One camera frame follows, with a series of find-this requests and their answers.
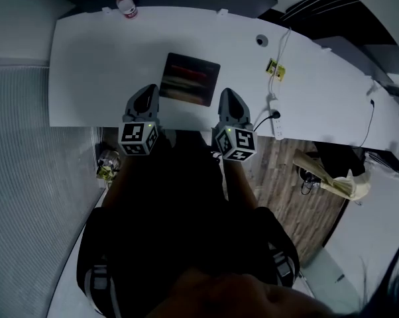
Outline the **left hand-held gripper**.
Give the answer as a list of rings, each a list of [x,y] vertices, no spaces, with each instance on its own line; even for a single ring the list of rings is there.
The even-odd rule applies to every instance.
[[[159,90],[155,84],[141,88],[127,101],[118,136],[118,144],[127,156],[152,152],[158,140],[158,110]]]

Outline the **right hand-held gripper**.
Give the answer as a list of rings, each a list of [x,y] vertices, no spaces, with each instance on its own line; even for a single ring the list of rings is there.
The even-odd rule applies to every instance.
[[[222,159],[234,162],[247,161],[257,153],[256,132],[239,129],[251,125],[247,104],[234,90],[225,88],[220,96],[218,114],[220,123],[234,126],[224,126],[215,136]]]

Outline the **person's right forearm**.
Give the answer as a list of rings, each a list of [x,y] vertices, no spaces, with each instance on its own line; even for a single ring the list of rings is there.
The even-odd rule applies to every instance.
[[[257,199],[249,185],[242,164],[224,160],[223,170],[229,201],[241,209],[256,209],[258,207]]]

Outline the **person's left forearm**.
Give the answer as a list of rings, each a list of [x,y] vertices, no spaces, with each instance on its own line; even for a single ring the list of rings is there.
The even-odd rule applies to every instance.
[[[126,204],[129,192],[134,185],[144,156],[128,156],[124,159],[117,177],[107,191],[102,202],[106,209],[119,209]]]

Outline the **white power strip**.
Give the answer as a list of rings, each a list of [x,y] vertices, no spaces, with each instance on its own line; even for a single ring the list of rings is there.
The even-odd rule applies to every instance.
[[[282,117],[278,100],[273,98],[268,102],[269,115],[272,123],[273,135],[276,140],[283,140]]]

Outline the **clear water bottle red cap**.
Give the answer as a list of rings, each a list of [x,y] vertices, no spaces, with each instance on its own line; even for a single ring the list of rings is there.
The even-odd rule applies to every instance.
[[[133,19],[137,16],[138,10],[133,0],[116,0],[116,5],[127,19]]]

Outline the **person's black clothing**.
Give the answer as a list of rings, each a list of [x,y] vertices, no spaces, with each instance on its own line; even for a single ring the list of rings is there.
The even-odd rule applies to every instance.
[[[226,200],[223,176],[202,135],[159,136],[126,204],[95,208],[82,236],[76,279],[104,318],[145,318],[189,268],[250,274],[292,286],[296,247],[272,211]]]

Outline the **cream jacket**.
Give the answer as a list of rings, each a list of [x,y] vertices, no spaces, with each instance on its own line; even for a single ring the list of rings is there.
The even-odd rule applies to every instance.
[[[295,149],[293,163],[320,179],[320,188],[350,201],[360,200],[370,191],[370,170],[366,170],[359,176],[353,176],[352,171],[349,170],[346,177],[332,178],[321,164],[299,149]]]

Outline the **white venetian blind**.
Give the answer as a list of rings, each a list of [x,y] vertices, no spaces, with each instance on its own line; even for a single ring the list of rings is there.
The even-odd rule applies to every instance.
[[[102,194],[94,127],[51,127],[46,67],[0,67],[0,318],[45,318]]]

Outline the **black white bag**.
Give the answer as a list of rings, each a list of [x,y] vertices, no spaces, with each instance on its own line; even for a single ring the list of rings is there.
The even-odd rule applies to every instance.
[[[387,150],[367,150],[365,161],[374,171],[388,178],[399,180],[399,159]]]

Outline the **frosted glass panel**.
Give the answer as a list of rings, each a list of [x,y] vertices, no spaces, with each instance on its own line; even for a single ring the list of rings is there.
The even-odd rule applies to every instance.
[[[336,313],[358,311],[359,295],[344,272],[324,248],[302,268],[302,276],[313,296]]]

